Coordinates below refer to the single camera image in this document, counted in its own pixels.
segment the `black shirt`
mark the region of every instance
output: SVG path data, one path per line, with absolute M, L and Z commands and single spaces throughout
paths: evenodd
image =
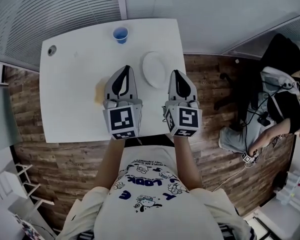
M 297 95 L 288 91 L 276 93 L 274 98 L 281 110 L 283 118 L 270 97 L 267 101 L 267 109 L 270 117 L 277 123 L 281 123 L 284 119 L 290 119 L 290 134 L 294 134 L 300 129 L 300 102 Z

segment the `white t-shirt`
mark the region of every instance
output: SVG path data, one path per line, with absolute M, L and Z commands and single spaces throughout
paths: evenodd
M 227 219 L 218 218 L 219 210 L 240 224 L 246 222 L 223 190 L 219 201 L 215 193 L 187 190 L 178 179 L 174 147 L 128 147 L 110 191 L 90 190 L 57 239 L 77 239 L 78 234 L 93 230 L 97 240 L 223 240 L 218 223 Z

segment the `wooden floor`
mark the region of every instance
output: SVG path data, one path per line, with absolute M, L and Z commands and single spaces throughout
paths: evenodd
M 214 190 L 226 179 L 244 168 L 240 154 L 218 147 L 219 130 L 228 126 L 236 116 L 236 106 L 227 105 L 214 110 L 214 102 L 230 94 L 231 89 L 220 73 L 236 79 L 242 70 L 249 70 L 253 60 L 222 56 L 185 55 L 187 75 L 198 91 L 202 109 L 202 133 L 190 138 L 195 162 L 202 176 L 203 187 Z M 93 187 L 107 141 L 84 143 L 46 143 L 40 111 L 39 75 L 13 68 L 6 69 L 12 108 L 23 142 L 16 144 L 17 157 L 23 164 L 33 164 L 30 179 L 41 183 L 36 196 L 54 201 L 39 209 L 51 227 L 62 229 L 66 216 L 76 199 L 81 199 Z M 222 188 L 245 215 L 266 201 L 272 194 L 276 174 L 286 170 L 293 136 L 283 138 L 273 149 L 269 146 L 266 157 L 278 157 L 245 169 L 227 181 Z

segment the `white table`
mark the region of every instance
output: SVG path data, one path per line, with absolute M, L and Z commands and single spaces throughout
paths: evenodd
M 112 32 L 129 29 L 125 44 Z M 56 46 L 53 56 L 48 49 Z M 163 89 L 147 84 L 142 73 L 144 56 L 156 51 L 169 71 L 186 73 L 179 28 L 175 19 L 133 19 L 88 26 L 45 40 L 40 61 L 40 104 L 47 143 L 109 140 L 102 110 L 94 103 L 95 87 L 125 65 L 134 71 L 138 98 L 143 101 L 141 136 L 169 132 L 162 122 L 169 78 Z

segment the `cable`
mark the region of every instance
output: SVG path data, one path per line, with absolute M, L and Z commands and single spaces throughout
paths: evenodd
M 273 94 L 271 94 L 271 95 L 269 95 L 269 93 L 268 92 L 266 92 L 266 91 L 264 91 L 264 93 L 266 93 L 266 94 L 268 94 L 268 97 L 266 98 L 266 99 L 264 99 L 264 101 L 262 101 L 261 103 L 260 103 L 260 105 L 257 107 L 257 109 L 254 111 L 254 112 L 252 112 L 253 113 L 253 115 L 252 115 L 252 117 L 250 118 L 250 120 L 249 120 L 249 122 L 248 123 L 246 123 L 246 122 L 243 122 L 243 123 L 241 123 L 240 125 L 241 125 L 241 127 L 245 127 L 245 137 L 244 137 L 244 144 L 245 144 L 245 150 L 246 150 L 246 152 L 248 152 L 248 147 L 247 147 L 247 131 L 248 131 L 248 128 L 247 128 L 247 126 L 251 123 L 251 121 L 252 121 L 252 119 L 254 118 L 254 116 L 257 114 L 258 115 L 258 113 L 257 113 L 257 111 L 258 111 L 258 109 L 261 107 L 261 105 L 264 103 L 264 102 L 266 102 L 269 98 L 271 98 L 272 96 L 274 96 L 275 94 L 277 94 L 281 89 L 284 89 L 284 90 L 291 90 L 292 88 L 294 88 L 294 86 L 295 86 L 295 83 L 293 82 L 292 83 L 292 85 L 291 85 L 291 87 L 290 88 L 285 88 L 285 86 L 286 86 L 286 84 L 283 84 L 283 85 L 275 85 L 275 84 L 272 84 L 272 83 L 269 83 L 269 82 L 266 82 L 266 81 L 262 81 L 263 83 L 266 83 L 266 84 L 269 84 L 269 85 L 271 85 L 271 86 L 274 86 L 274 87 L 279 87 L 279 89 L 278 90 L 276 90 Z
M 222 182 L 219 186 L 217 186 L 212 192 L 215 192 L 218 188 L 220 188 L 223 184 L 225 184 L 228 180 L 230 180 L 231 178 L 233 178 L 234 176 L 238 175 L 239 173 L 241 173 L 244 169 L 246 169 L 246 167 L 244 167 L 241 171 L 237 172 L 236 174 L 232 175 L 231 177 L 229 177 L 228 179 L 226 179 L 224 182 Z
M 52 237 L 53 237 L 53 239 L 56 239 L 48 230 L 46 230 L 43 226 L 39 226 L 39 225 L 35 225 L 35 224 L 31 224 L 32 226 L 37 226 L 37 227 L 39 227 L 39 228 L 42 228 L 42 229 L 44 229 L 45 231 L 47 231 Z
M 257 109 L 256 109 L 254 112 L 252 112 L 252 111 L 250 111 L 250 110 L 247 110 L 248 112 L 252 113 L 253 115 L 252 115 L 252 117 L 250 118 L 250 120 L 249 120 L 248 123 L 243 122 L 243 123 L 240 124 L 241 127 L 245 127 L 245 138 L 244 138 L 244 142 L 245 142 L 245 150 L 246 150 L 247 153 L 248 153 L 248 148 L 247 148 L 247 130 L 248 130 L 248 129 L 247 129 L 247 126 L 251 123 L 251 121 L 252 121 L 252 119 L 254 118 L 255 115 L 258 115 L 258 116 L 261 117 L 261 115 L 260 115 L 259 113 L 257 113 L 258 109 L 261 107 L 261 105 L 262 105 L 264 102 L 266 102 L 269 98 L 271 98 L 272 96 L 274 96 L 275 94 L 277 94 L 281 89 L 284 89 L 284 90 L 288 91 L 288 90 L 291 90 L 291 89 L 295 86 L 295 82 L 292 83 L 292 85 L 291 85 L 290 88 L 285 88 L 286 84 L 283 84 L 283 85 L 280 86 L 280 85 L 275 85 L 275 84 L 272 84 L 272 83 L 269 83 L 269 82 L 266 82 L 266 81 L 262 81 L 262 82 L 263 82 L 263 83 L 266 83 L 266 84 L 269 84 L 269 85 L 271 85 L 271 86 L 274 86 L 274 87 L 279 87 L 279 89 L 276 90 L 276 91 L 275 91 L 273 94 L 271 94 L 271 95 L 269 95 L 268 92 L 264 91 L 264 93 L 268 94 L 268 97 L 267 97 L 263 102 L 261 102 L 261 104 L 257 107 Z M 267 146 L 267 148 L 266 148 L 266 151 L 265 151 L 265 153 L 264 153 L 264 156 L 263 156 L 263 160 L 265 160 L 265 161 L 267 161 L 267 160 L 269 160 L 269 159 L 272 159 L 272 158 L 277 158 L 277 157 L 270 157 L 270 158 L 268 158 L 268 159 L 265 159 L 266 154 L 267 154 L 267 151 L 268 151 L 268 148 L 269 148 L 269 145 L 270 145 L 270 143 L 268 144 L 268 146 Z M 226 179 L 226 180 L 225 180 L 224 182 L 222 182 L 219 186 L 217 186 L 212 192 L 216 191 L 216 190 L 217 190 L 218 188 L 220 188 L 223 184 L 225 184 L 228 180 L 230 180 L 230 179 L 232 179 L 233 177 L 237 176 L 237 175 L 238 175 L 239 173 L 241 173 L 244 169 L 249 169 L 249 168 L 255 166 L 255 165 L 257 164 L 257 162 L 260 160 L 261 156 L 263 155 L 263 150 L 264 150 L 264 148 L 262 148 L 261 154 L 258 156 L 258 158 L 257 158 L 257 160 L 255 161 L 255 163 L 253 163 L 251 166 L 247 167 L 247 163 L 245 162 L 245 163 L 244 163 L 244 168 L 243 168 L 241 171 L 235 173 L 234 175 L 232 175 L 231 177 L 229 177 L 228 179 Z
M 273 140 L 272 140 L 272 146 L 275 147 L 278 144 L 278 141 L 280 141 L 282 139 L 282 134 L 276 136 Z

